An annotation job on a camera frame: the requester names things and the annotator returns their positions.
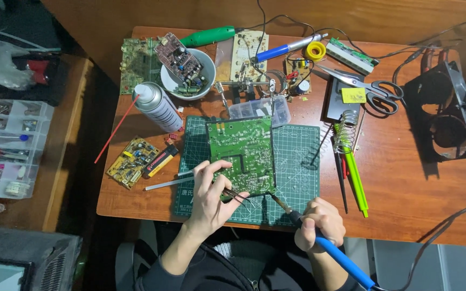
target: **yellow circuit board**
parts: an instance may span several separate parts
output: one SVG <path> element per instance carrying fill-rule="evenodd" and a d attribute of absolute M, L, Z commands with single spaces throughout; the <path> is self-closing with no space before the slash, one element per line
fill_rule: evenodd
<path fill-rule="evenodd" d="M 158 153 L 158 148 L 136 136 L 106 173 L 130 190 L 138 182 L 146 165 L 152 162 Z"/>
<path fill-rule="evenodd" d="M 305 66 L 304 63 L 302 63 L 302 62 L 291 62 L 291 61 L 287 61 L 287 60 L 285 60 L 283 62 L 285 63 L 285 74 L 287 76 L 290 75 L 292 72 L 295 72 L 295 71 L 298 72 L 298 76 L 296 77 L 296 82 L 291 83 L 291 81 L 288 80 L 288 82 L 289 82 L 289 91 L 294 92 L 294 87 L 297 84 L 299 84 L 301 82 L 301 80 L 303 80 L 303 78 L 305 76 L 307 76 L 307 74 L 310 72 L 310 67 Z M 312 92 L 312 83 L 310 82 L 310 76 L 308 76 L 305 80 L 307 80 L 309 82 L 310 87 L 307 90 L 307 92 L 305 92 L 304 94 L 309 94 L 310 92 Z"/>

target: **red straw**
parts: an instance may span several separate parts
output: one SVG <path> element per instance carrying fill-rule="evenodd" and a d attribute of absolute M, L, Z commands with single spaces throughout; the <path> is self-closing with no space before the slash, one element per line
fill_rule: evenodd
<path fill-rule="evenodd" d="M 131 105 L 129 106 L 129 108 L 127 109 L 127 111 L 125 112 L 125 114 L 123 115 L 122 119 L 120 120 L 120 122 L 118 123 L 118 125 L 116 126 L 116 128 L 114 129 L 114 131 L 112 132 L 111 136 L 109 137 L 109 139 L 107 140 L 107 142 L 105 143 L 105 146 L 104 148 L 102 148 L 102 150 L 100 151 L 100 154 L 96 157 L 96 160 L 95 160 L 95 164 L 96 162 L 98 162 L 98 160 L 100 159 L 100 156 L 102 156 L 102 154 L 104 153 L 104 150 L 107 148 L 107 146 L 109 145 L 109 142 L 111 142 L 111 138 L 114 136 L 114 134 L 116 133 L 116 131 L 118 130 L 118 128 L 120 127 L 120 125 L 122 124 L 123 120 L 125 119 L 125 117 L 127 116 L 127 114 L 129 114 L 129 111 L 131 110 L 131 108 L 133 108 L 133 105 L 134 103 L 136 103 L 136 101 L 138 100 L 139 98 L 139 94 L 136 95 L 136 99 L 134 99 L 134 101 L 131 103 Z"/>

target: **black scissor handle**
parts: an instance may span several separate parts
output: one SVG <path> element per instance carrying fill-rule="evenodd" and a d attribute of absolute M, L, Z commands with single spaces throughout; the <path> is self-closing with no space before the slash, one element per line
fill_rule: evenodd
<path fill-rule="evenodd" d="M 380 96 L 380 95 L 377 95 L 377 94 L 373 94 L 371 92 L 369 92 L 368 94 L 366 94 L 366 98 L 368 100 L 368 103 L 370 104 L 370 106 L 375 109 L 375 111 L 377 111 L 378 113 L 382 113 L 384 115 L 392 115 L 392 114 L 395 114 L 397 113 L 398 111 L 398 104 L 396 102 L 394 102 L 393 100 L 391 100 L 390 98 L 385 98 L 383 96 Z M 377 106 L 375 104 L 375 101 L 378 101 L 379 103 L 383 103 L 385 105 L 387 105 L 388 107 L 390 107 L 392 110 L 391 111 L 386 111 L 384 110 L 381 106 Z"/>
<path fill-rule="evenodd" d="M 381 86 L 381 84 L 382 85 L 388 85 L 388 86 L 392 87 L 395 90 L 395 93 L 390 92 L 389 89 L 387 89 L 386 87 Z M 385 93 L 384 96 L 386 96 L 387 98 L 402 99 L 404 97 L 404 90 L 402 90 L 402 88 L 400 86 L 398 86 L 397 84 L 395 84 L 393 82 L 384 81 L 384 80 L 375 81 L 375 82 L 371 83 L 371 86 L 373 88 L 378 89 L 379 91 L 382 91 L 383 93 Z"/>

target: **vent grille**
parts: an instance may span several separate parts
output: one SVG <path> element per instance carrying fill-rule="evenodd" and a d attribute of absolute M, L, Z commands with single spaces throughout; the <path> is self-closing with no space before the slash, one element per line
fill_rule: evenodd
<path fill-rule="evenodd" d="M 42 276 L 40 291 L 60 291 L 66 254 L 61 254 L 48 264 Z"/>

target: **hand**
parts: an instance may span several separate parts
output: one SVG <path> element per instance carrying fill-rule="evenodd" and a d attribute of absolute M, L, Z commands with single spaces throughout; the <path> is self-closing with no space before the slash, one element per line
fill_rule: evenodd
<path fill-rule="evenodd" d="M 336 247 L 343 244 L 346 229 L 343 226 L 343 218 L 334 205 L 316 197 L 309 201 L 301 218 L 301 229 L 296 230 L 294 242 L 301 250 L 308 253 L 321 253 L 324 250 L 315 244 L 316 227 Z"/>
<path fill-rule="evenodd" d="M 201 162 L 193 169 L 194 173 L 194 203 L 191 216 L 185 222 L 189 232 L 195 238 L 204 241 L 231 217 L 240 203 L 232 199 L 228 203 L 221 201 L 221 193 L 224 188 L 231 189 L 231 181 L 224 175 L 219 175 L 214 183 L 213 173 L 221 168 L 231 168 L 232 163 L 224 160 L 210 164 L 209 161 Z M 239 193 L 242 197 L 249 196 L 248 192 Z"/>

